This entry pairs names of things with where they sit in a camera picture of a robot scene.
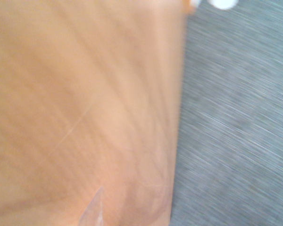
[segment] white object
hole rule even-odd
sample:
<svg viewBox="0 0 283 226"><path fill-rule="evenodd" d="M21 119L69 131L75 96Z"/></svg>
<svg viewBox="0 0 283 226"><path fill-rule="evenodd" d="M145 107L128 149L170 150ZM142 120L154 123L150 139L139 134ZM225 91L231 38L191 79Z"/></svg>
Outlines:
<svg viewBox="0 0 283 226"><path fill-rule="evenodd" d="M191 6L198 7L199 4L201 3L201 0L191 0L190 3L191 3Z"/></svg>
<svg viewBox="0 0 283 226"><path fill-rule="evenodd" d="M208 0L208 2L214 7L222 10L233 8L237 5L239 0Z"/></svg>

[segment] gray carpet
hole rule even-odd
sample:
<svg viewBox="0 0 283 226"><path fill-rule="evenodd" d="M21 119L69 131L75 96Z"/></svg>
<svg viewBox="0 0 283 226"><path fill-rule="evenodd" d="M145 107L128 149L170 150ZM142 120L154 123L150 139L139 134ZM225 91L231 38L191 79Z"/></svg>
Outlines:
<svg viewBox="0 0 283 226"><path fill-rule="evenodd" d="M283 0L189 18L171 226L283 226Z"/></svg>

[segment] light wooden surface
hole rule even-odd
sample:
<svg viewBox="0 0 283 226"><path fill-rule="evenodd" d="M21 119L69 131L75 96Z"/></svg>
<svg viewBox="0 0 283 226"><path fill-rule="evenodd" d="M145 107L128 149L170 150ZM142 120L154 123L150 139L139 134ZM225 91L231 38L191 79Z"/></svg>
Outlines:
<svg viewBox="0 0 283 226"><path fill-rule="evenodd" d="M0 226L166 226L184 17L175 0L0 1Z"/></svg>

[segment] orange object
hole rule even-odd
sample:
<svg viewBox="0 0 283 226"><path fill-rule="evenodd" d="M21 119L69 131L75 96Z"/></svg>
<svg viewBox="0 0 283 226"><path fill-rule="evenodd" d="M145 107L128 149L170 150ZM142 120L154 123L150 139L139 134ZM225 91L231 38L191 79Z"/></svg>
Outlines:
<svg viewBox="0 0 283 226"><path fill-rule="evenodd" d="M190 14L195 11L195 7L191 4L191 0L183 0L183 9L186 14Z"/></svg>

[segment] scratch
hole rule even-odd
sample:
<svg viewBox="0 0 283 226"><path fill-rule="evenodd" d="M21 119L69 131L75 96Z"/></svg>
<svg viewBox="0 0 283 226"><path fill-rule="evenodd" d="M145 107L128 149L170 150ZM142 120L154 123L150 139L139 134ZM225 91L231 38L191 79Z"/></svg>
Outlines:
<svg viewBox="0 0 283 226"><path fill-rule="evenodd" d="M79 117L79 119L75 122L73 127L62 137L62 139L56 144L56 146L49 151L49 153L43 158L43 160L39 161L36 166L30 170L30 172L26 175L26 177L22 180L20 184L22 184L28 177L30 177L47 159L49 156L51 156L56 149L63 143L63 141L74 131L74 129L77 127L77 125L83 120L83 118L86 116L86 114L91 110L91 108L94 106L94 103L97 101L97 99L100 97L100 95L103 93L103 87L105 84L101 86L101 89L99 90L98 94L95 95L94 99L91 101L90 105L86 108L86 110L83 112L83 114Z"/></svg>

